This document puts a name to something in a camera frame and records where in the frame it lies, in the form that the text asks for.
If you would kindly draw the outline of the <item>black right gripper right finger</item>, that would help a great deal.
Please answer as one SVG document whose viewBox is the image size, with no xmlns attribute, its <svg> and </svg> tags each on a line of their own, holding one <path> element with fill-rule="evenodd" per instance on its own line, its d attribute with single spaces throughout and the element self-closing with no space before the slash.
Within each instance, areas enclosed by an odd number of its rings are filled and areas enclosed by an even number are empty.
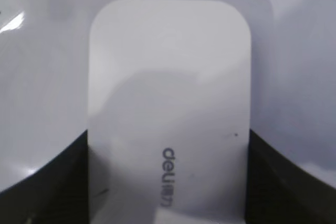
<svg viewBox="0 0 336 224">
<path fill-rule="evenodd" d="M 246 223 L 335 223 L 335 188 L 249 133 Z"/>
</svg>

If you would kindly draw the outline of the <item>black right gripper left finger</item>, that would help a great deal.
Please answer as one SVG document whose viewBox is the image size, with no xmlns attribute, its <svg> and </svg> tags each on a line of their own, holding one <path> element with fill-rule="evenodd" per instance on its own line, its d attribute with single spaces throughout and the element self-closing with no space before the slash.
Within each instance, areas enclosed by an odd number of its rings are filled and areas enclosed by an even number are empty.
<svg viewBox="0 0 336 224">
<path fill-rule="evenodd" d="M 89 223 L 84 131 L 35 174 L 1 192 L 1 223 Z"/>
</svg>

